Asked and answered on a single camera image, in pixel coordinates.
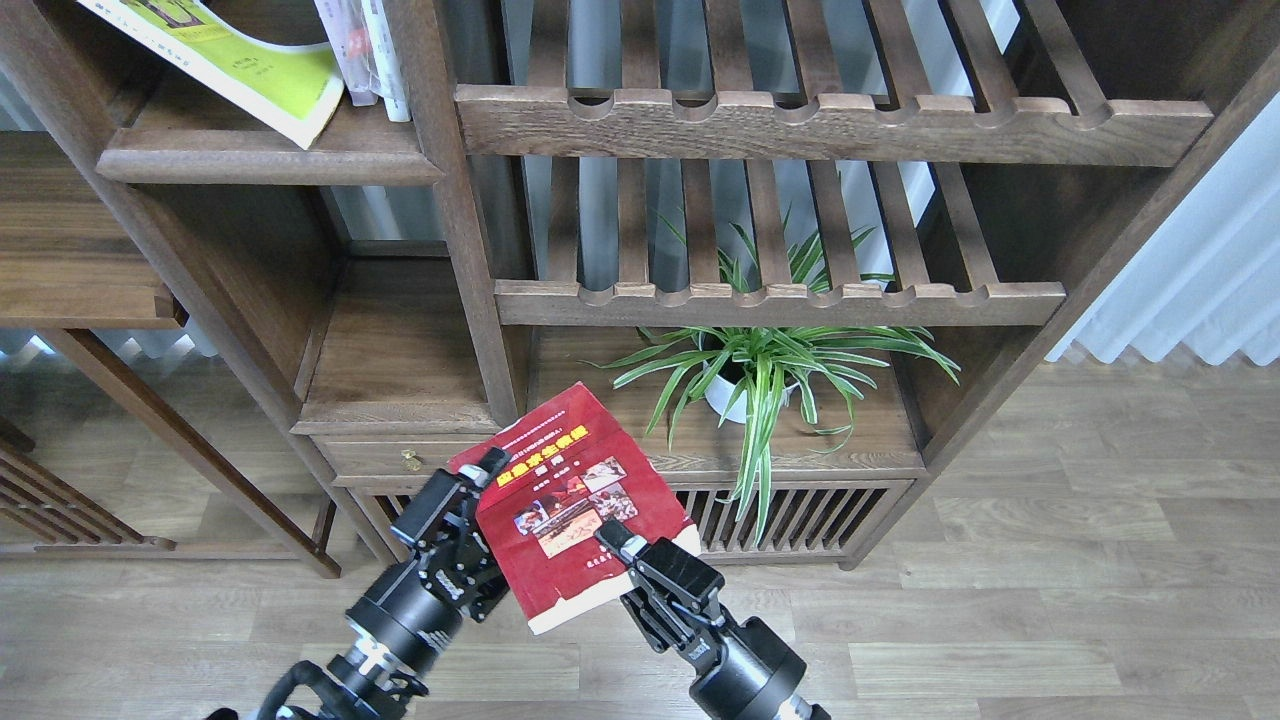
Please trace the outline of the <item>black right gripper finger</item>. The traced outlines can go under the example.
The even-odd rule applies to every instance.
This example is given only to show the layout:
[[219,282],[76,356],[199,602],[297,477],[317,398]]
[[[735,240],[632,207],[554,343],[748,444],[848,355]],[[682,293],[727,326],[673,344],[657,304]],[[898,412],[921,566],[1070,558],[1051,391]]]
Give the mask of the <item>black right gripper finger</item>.
[[653,543],[609,519],[595,537],[627,568],[635,589],[625,598],[650,615],[676,610],[690,616],[721,616],[724,578],[668,538]]

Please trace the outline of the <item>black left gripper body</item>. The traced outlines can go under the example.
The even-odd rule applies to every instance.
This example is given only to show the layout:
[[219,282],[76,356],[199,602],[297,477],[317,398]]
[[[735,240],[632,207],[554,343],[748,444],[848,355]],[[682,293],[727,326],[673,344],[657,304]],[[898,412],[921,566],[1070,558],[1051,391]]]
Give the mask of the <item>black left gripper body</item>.
[[422,678],[448,650],[466,618],[483,621],[509,587],[480,530],[461,520],[431,529],[399,523],[392,533],[413,552],[388,568],[346,616],[355,648],[388,671]]

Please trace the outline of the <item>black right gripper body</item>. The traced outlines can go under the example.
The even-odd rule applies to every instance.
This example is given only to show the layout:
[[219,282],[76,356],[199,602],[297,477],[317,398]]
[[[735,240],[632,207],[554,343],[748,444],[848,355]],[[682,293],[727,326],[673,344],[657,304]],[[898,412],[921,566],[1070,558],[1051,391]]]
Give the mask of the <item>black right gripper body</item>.
[[724,610],[719,625],[699,618],[681,634],[663,630],[658,615],[637,610],[626,594],[621,602],[646,643],[657,653],[676,650],[694,667],[689,694],[708,717],[806,717],[806,701],[797,693],[806,664],[763,620],[739,624]]

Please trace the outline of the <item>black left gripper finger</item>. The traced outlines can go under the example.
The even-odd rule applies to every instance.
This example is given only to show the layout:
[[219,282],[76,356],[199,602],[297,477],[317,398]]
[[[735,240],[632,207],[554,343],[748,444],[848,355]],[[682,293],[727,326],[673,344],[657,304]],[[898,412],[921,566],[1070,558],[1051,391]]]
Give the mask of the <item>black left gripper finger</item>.
[[472,530],[481,492],[509,460],[507,451],[490,447],[458,471],[435,470],[403,510],[403,543],[424,553],[461,546]]

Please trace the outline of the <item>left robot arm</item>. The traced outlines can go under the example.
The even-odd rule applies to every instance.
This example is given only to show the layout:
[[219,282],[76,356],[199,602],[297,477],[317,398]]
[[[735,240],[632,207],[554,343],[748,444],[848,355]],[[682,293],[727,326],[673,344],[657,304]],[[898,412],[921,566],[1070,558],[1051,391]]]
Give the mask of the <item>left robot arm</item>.
[[256,719],[401,719],[466,618],[481,623],[508,593],[476,519],[481,492],[511,456],[489,448],[436,470],[392,525],[412,555],[389,566],[347,611],[357,634],[325,669],[300,661]]

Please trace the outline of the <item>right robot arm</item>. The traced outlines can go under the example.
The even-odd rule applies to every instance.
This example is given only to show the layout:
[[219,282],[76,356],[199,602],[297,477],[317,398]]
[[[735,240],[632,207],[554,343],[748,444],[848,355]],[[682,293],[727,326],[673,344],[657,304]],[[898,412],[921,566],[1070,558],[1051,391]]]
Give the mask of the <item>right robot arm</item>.
[[737,623],[721,605],[724,578],[671,539],[648,543],[609,519],[595,537],[627,568],[621,598],[648,644],[672,648],[696,671],[689,694],[712,719],[827,719],[797,685],[805,661],[763,620]]

